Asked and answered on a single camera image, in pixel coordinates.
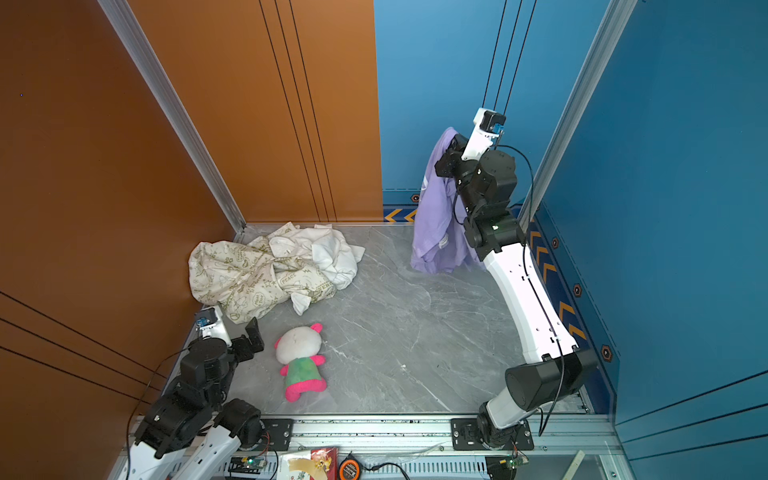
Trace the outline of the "purple t-shirt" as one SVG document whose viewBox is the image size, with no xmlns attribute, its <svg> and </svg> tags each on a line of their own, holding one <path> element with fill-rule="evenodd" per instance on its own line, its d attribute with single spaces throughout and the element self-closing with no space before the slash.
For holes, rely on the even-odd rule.
<svg viewBox="0 0 768 480">
<path fill-rule="evenodd" d="M 476 252 L 467 243 L 459 220 L 466 217 L 463 203 L 456 200 L 452 179 L 439 177 L 436 163 L 458 132 L 449 127 L 430 155 L 422 180 L 414 220 L 411 267 L 426 274 L 452 273 L 461 266 L 484 270 Z"/>
</svg>

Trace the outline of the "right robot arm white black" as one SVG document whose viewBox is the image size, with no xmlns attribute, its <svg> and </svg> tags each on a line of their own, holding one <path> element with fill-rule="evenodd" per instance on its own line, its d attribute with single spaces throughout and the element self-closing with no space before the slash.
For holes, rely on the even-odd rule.
<svg viewBox="0 0 768 480">
<path fill-rule="evenodd" d="M 498 285 L 523 349 L 523 364 L 506 370 L 502 391 L 481 405 L 477 417 L 479 442 L 501 449 L 537 410 L 551 413 L 559 400 L 576 393 L 598 359 L 560 320 L 522 224 L 508 206 L 517 185 L 514 158 L 489 147 L 475 153 L 467 138 L 452 134 L 435 171 L 456 187 L 464 236 Z"/>
</svg>

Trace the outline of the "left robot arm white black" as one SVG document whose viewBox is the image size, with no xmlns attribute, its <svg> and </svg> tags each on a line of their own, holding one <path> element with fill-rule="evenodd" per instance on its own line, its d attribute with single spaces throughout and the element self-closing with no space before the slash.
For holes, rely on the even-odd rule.
<svg viewBox="0 0 768 480">
<path fill-rule="evenodd" d="M 126 436 L 121 479 L 211 479 L 241 448 L 268 446 L 258 408 L 228 398 L 237 366 L 264 350 L 258 320 L 230 342 L 195 340 L 179 375 L 149 408 L 134 435 Z"/>
</svg>

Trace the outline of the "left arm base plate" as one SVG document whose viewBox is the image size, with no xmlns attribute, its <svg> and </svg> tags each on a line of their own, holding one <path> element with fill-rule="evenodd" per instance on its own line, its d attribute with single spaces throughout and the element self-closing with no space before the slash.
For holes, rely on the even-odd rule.
<svg viewBox="0 0 768 480">
<path fill-rule="evenodd" d="M 262 437 L 255 450 L 261 452 L 287 452 L 293 434 L 294 420 L 291 418 L 262 418 Z"/>
</svg>

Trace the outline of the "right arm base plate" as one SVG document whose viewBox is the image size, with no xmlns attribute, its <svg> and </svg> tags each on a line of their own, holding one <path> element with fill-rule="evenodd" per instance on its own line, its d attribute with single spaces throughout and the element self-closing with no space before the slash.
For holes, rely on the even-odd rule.
<svg viewBox="0 0 768 480">
<path fill-rule="evenodd" d="M 534 436 L 527 420 L 514 426 L 509 434 L 503 434 L 502 445 L 491 445 L 483 440 L 476 417 L 453 418 L 450 421 L 452 446 L 455 451 L 533 451 Z"/>
</svg>

